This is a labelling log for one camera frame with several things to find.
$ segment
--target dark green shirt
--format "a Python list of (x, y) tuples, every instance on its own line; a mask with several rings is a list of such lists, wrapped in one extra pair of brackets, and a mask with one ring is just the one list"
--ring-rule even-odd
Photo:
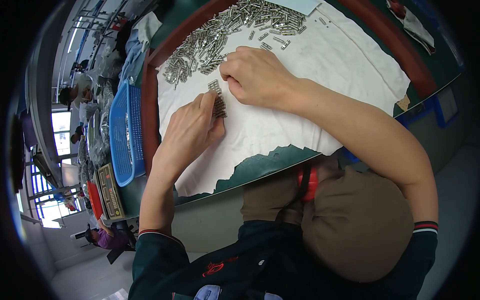
[(436, 231), (413, 233), (395, 268), (371, 283), (343, 279), (308, 253), (299, 226), (248, 221), (236, 243), (192, 263), (182, 243), (153, 230), (140, 235), (130, 300), (193, 300), (204, 286), (222, 299), (416, 299), (433, 265)]

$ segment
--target left hand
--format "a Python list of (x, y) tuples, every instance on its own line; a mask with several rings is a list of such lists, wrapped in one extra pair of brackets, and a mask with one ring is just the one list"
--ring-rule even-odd
[(212, 128), (212, 111), (218, 95), (209, 91), (182, 106), (170, 118), (162, 143), (153, 158), (153, 166), (173, 184), (180, 174), (211, 144), (225, 133), (223, 118)]

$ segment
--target blue mesh basket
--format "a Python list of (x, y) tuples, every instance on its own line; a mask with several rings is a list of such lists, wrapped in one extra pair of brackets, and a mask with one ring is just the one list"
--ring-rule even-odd
[(145, 174), (140, 123), (140, 89), (123, 81), (109, 116), (113, 171), (119, 186)]

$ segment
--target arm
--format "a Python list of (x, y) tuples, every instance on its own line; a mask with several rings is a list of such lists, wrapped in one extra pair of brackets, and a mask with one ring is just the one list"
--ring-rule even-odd
[(408, 200), (414, 222), (437, 222), (430, 161), (420, 143), (395, 119), (372, 105), (293, 76), (269, 51), (242, 46), (227, 60), (220, 65), (220, 73), (238, 101), (309, 119), (393, 181)]
[(173, 184), (205, 149), (225, 132), (223, 119), (210, 128), (215, 92), (200, 94), (170, 118), (158, 147), (140, 204), (140, 228), (171, 236), (174, 214)]
[(105, 231), (107, 232), (108, 235), (110, 235), (111, 237), (114, 236), (113, 230), (112, 230), (111, 228), (105, 226), (105, 224), (103, 224), (103, 221), (102, 221), (101, 218), (98, 219), (96, 222), (98, 223), (98, 225), (100, 226), (100, 228), (102, 228), (103, 230), (105, 230)]

